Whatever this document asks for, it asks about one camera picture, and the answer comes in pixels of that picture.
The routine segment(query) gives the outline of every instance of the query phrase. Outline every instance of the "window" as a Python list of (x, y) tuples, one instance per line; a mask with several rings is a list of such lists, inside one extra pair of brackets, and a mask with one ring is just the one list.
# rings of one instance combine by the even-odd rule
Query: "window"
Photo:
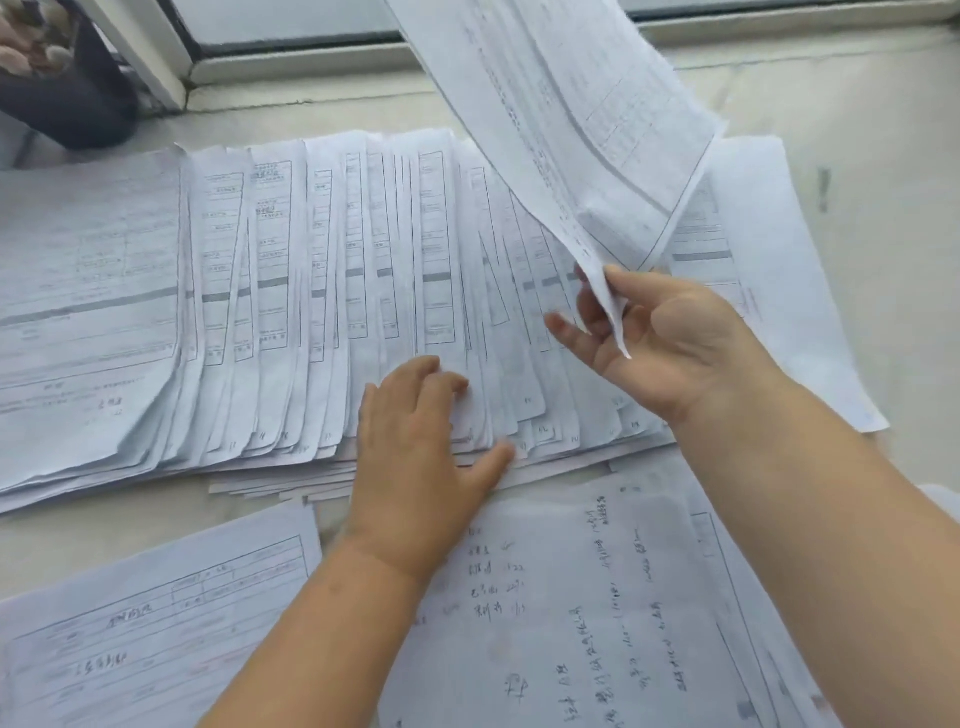
[(173, 0), (169, 7), (207, 56), (400, 40), (385, 0)]
[[(184, 109), (189, 89), (196, 85), (372, 73), (417, 64), (386, 0), (77, 2), (166, 109)], [(620, 3), (655, 44), (784, 34), (799, 28), (811, 32), (938, 23), (960, 11), (960, 0)]]

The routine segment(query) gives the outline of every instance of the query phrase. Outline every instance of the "white table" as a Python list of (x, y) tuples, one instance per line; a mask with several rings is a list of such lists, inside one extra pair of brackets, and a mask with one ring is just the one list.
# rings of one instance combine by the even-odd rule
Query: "white table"
[[(731, 43), (669, 54), (729, 134), (777, 134), (868, 390), (884, 447), (916, 482), (960, 490), (960, 43), (914, 29)], [(119, 152), (243, 145), (348, 129), (457, 127), (420, 74), (197, 94)], [(40, 146), (32, 163), (63, 163)], [(602, 469), (594, 468), (596, 476)], [(562, 480), (583, 481), (579, 473)], [(510, 497), (523, 497), (518, 489)], [(0, 518), (0, 597), (274, 503), (212, 497), (199, 478), (44, 503)], [(324, 540), (346, 513), (324, 504)]]

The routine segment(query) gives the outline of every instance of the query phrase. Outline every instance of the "window frame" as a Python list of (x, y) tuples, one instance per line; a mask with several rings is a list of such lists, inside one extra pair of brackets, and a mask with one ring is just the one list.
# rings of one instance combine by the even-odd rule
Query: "window frame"
[[(187, 109), (198, 86), (244, 85), (304, 78), (420, 70), (405, 42), (277, 49), (202, 58), (184, 42), (161, 7), (171, 0), (78, 0), (168, 110)], [(889, 0), (806, 5), (779, 10), (708, 12), (639, 21), (637, 28), (659, 47), (710, 44), (744, 38), (943, 24), (960, 17), (960, 0)]]

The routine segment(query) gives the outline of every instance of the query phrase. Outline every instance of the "paper document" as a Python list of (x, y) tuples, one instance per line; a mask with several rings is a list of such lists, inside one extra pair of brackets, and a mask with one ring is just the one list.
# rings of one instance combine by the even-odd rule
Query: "paper document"
[(658, 261), (722, 124), (615, 0), (389, 0), (400, 29), (520, 202), (587, 273)]
[(717, 145), (665, 260), (730, 301), (777, 363), (850, 425), (890, 426), (860, 381), (778, 138)]
[(116, 456), (174, 375), (184, 189), (179, 150), (0, 175), (0, 489)]
[(195, 725), (320, 559), (286, 503), (0, 602), (0, 725)]
[(720, 521), (678, 448), (625, 457), (611, 468), (644, 493), (683, 494), (698, 553), (720, 596), (731, 653), (764, 726), (839, 728), (773, 601)]
[(613, 476), (495, 503), (431, 583), (381, 725), (758, 726), (714, 596), (681, 500)]

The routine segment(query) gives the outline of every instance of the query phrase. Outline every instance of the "finger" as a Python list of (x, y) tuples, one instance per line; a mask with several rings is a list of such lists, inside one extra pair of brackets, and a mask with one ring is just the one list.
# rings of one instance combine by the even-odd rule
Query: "finger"
[(487, 493), (496, 487), (507, 468), (514, 462), (515, 455), (514, 446), (501, 440), (465, 473), (464, 482), (478, 496), (478, 500), (483, 500)]
[(363, 391), (363, 399), (360, 400), (360, 419), (357, 425), (357, 448), (362, 451), (364, 447), (372, 444), (373, 435), (373, 398), (376, 395), (376, 385), (368, 384)]
[(423, 382), (417, 412), (446, 425), (450, 422), (450, 413), (453, 411), (453, 398), (462, 395), (469, 386), (470, 380), (456, 372), (432, 374)]
[(593, 295), (593, 289), (584, 286), (577, 294), (577, 310), (580, 312), (580, 318), (590, 333), (606, 338), (610, 336), (610, 320), (607, 318), (607, 312)]
[(591, 369), (596, 361), (597, 352), (603, 339), (599, 336), (580, 331), (573, 326), (567, 319), (559, 313), (548, 313), (543, 317), (543, 322), (547, 329), (553, 334), (553, 337), (573, 352), (573, 355), (580, 359)]
[(614, 293), (651, 311), (669, 299), (697, 288), (697, 283), (675, 279), (660, 273), (630, 273), (615, 265), (604, 267), (607, 282)]
[(418, 356), (398, 366), (380, 385), (377, 410), (401, 414), (413, 412), (417, 409), (423, 382), (438, 369), (438, 356)]

